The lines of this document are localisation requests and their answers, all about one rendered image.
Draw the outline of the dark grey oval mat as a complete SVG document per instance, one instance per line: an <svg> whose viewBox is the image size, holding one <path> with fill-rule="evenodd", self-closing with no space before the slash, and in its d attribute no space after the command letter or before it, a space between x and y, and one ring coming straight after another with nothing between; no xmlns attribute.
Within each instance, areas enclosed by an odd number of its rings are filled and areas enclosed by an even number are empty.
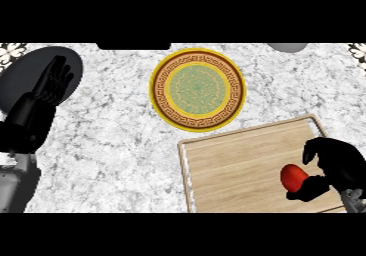
<svg viewBox="0 0 366 256"><path fill-rule="evenodd" d="M82 60L78 53L61 46L50 46L26 53L5 68L0 75L0 111L7 114L19 97L33 89L41 72L53 57L64 56L73 78L61 100L73 93L82 77Z"/></svg>

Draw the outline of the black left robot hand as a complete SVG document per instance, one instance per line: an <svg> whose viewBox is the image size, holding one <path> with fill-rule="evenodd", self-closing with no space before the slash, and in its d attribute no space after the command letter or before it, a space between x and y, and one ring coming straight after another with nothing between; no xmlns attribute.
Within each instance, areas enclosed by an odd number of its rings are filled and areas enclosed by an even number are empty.
<svg viewBox="0 0 366 256"><path fill-rule="evenodd" d="M56 55L47 64L30 92L17 99L0 121L0 152L29 154L44 144L56 107L73 78L66 57Z"/></svg>

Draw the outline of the grey round object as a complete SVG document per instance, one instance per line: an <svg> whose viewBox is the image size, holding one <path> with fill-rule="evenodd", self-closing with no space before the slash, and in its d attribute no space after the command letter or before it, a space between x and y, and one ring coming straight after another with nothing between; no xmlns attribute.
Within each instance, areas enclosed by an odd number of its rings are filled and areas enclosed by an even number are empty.
<svg viewBox="0 0 366 256"><path fill-rule="evenodd" d="M268 43L268 46L278 52L296 53L307 47L307 44L305 43Z"/></svg>

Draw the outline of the red tomato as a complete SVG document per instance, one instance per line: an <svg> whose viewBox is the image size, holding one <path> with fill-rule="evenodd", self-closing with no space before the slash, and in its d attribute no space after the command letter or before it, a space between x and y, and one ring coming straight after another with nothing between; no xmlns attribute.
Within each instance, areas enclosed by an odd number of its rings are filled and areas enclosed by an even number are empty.
<svg viewBox="0 0 366 256"><path fill-rule="evenodd" d="M280 171L280 182L289 192L296 192L299 190L307 177L308 174L296 165L287 164L283 166Z"/></svg>

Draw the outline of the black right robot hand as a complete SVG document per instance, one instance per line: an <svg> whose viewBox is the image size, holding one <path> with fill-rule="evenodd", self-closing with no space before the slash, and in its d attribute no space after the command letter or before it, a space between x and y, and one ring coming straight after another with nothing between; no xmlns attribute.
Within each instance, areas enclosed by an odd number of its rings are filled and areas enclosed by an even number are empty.
<svg viewBox="0 0 366 256"><path fill-rule="evenodd" d="M307 165L314 157L323 176L309 176L298 191L286 193L286 199L308 202L329 191L329 187L338 192L360 189L360 198L366 199L366 160L357 148L343 141L317 137L305 142L302 164Z"/></svg>

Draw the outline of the black appliance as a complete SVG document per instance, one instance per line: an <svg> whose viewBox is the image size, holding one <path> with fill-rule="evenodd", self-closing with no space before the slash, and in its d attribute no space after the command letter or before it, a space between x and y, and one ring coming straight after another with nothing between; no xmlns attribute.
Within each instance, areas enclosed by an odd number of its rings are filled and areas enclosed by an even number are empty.
<svg viewBox="0 0 366 256"><path fill-rule="evenodd" d="M168 50L171 46L166 42L100 42L95 44L101 50Z"/></svg>

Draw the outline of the yellow patterned plate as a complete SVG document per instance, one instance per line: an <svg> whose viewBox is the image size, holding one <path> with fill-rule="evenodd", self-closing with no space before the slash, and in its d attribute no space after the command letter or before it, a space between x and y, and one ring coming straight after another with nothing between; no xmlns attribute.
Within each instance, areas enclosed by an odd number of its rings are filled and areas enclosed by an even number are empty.
<svg viewBox="0 0 366 256"><path fill-rule="evenodd" d="M206 48L184 48L157 63L149 81L152 106L163 121L190 132L208 132L237 116L246 96L234 62Z"/></svg>

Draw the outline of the black white patterned tile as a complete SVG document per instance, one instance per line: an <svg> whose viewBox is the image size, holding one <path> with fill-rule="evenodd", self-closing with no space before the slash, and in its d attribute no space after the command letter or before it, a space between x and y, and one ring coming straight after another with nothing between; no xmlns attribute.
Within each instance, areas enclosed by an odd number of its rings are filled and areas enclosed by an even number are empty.
<svg viewBox="0 0 366 256"><path fill-rule="evenodd" d="M357 66L363 70L366 78L366 43L349 43L348 52L357 60Z"/></svg>
<svg viewBox="0 0 366 256"><path fill-rule="evenodd" d="M25 43L0 43L0 75L5 67L22 57L25 51Z"/></svg>

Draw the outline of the pale wooden tray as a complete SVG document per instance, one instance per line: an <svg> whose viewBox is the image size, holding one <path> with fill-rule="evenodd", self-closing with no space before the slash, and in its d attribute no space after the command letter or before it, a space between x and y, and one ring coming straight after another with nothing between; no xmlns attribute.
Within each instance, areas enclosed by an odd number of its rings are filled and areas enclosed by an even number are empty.
<svg viewBox="0 0 366 256"><path fill-rule="evenodd" d="M187 211L341 212L338 193L311 202L286 199L280 170L298 165L309 175L317 165L301 160L305 141L326 132L314 115L178 142Z"/></svg>

